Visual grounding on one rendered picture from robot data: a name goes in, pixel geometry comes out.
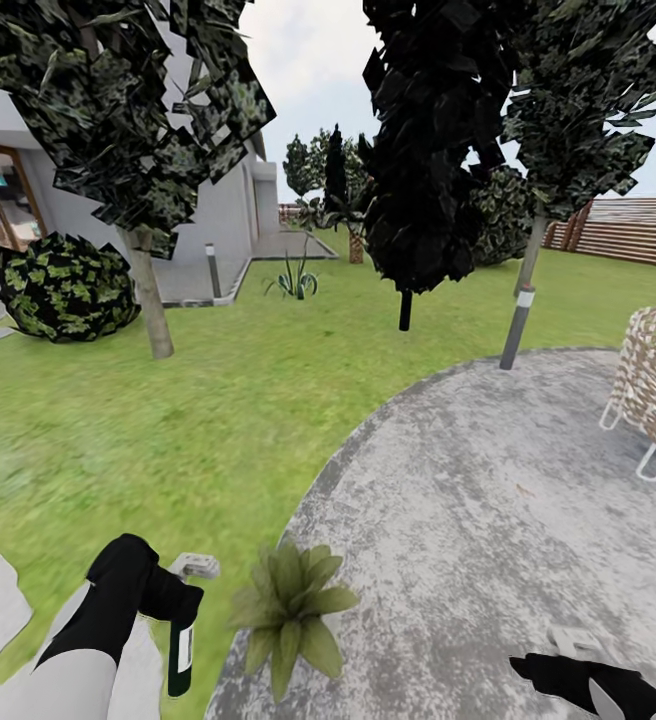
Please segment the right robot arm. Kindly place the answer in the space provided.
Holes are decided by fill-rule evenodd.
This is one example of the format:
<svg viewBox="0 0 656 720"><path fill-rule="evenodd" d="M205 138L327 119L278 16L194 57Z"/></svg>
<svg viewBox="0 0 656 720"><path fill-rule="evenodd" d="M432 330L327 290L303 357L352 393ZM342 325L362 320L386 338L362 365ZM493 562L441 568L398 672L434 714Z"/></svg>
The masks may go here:
<svg viewBox="0 0 656 720"><path fill-rule="evenodd" d="M639 671L577 661L577 650L601 649L591 631L551 625L547 639L554 646L551 655L509 658L513 669L531 679L539 693L563 697L601 720L656 720L656 689L641 681Z"/></svg>

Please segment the insectifuge atomizer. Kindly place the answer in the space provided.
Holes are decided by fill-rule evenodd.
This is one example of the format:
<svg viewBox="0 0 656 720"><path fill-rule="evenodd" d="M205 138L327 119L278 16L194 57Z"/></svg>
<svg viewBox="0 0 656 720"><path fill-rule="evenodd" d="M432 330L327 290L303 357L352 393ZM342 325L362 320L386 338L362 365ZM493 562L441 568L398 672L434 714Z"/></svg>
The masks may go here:
<svg viewBox="0 0 656 720"><path fill-rule="evenodd" d="M191 686L194 622L171 623L168 695L179 697Z"/></svg>

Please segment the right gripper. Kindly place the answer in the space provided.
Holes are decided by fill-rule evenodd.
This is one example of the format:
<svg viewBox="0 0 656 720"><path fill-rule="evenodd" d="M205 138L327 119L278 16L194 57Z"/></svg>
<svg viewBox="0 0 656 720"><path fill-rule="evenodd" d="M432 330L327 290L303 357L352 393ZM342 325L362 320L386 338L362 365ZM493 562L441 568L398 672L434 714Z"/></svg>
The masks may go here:
<svg viewBox="0 0 656 720"><path fill-rule="evenodd" d="M539 653L528 653L525 658L510 657L509 661L523 679L531 679L539 693L563 697L579 707L582 706L570 688L570 678L574 672L572 668L576 664L582 664L582 661Z"/></svg>

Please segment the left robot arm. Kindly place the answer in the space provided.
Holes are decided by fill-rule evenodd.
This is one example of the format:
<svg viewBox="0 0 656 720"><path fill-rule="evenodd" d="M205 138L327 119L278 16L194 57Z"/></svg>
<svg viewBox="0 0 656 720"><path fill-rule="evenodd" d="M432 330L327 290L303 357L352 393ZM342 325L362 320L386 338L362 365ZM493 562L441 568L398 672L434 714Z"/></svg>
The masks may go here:
<svg viewBox="0 0 656 720"><path fill-rule="evenodd" d="M49 629L51 644L5 720L107 720L117 667L138 613L193 623L203 598L187 576L219 577L212 555L183 553L167 569L146 540L109 543Z"/></svg>

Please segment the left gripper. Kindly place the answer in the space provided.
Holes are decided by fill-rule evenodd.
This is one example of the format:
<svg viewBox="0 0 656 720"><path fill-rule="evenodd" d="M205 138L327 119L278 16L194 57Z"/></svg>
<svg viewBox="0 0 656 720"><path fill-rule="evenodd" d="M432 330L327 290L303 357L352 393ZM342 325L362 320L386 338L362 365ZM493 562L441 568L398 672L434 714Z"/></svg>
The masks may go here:
<svg viewBox="0 0 656 720"><path fill-rule="evenodd" d="M147 617L152 616L155 621L193 623L203 598L203 591L200 586L183 583L167 570L165 573L167 580L159 597L147 607L139 608L138 613Z"/></svg>

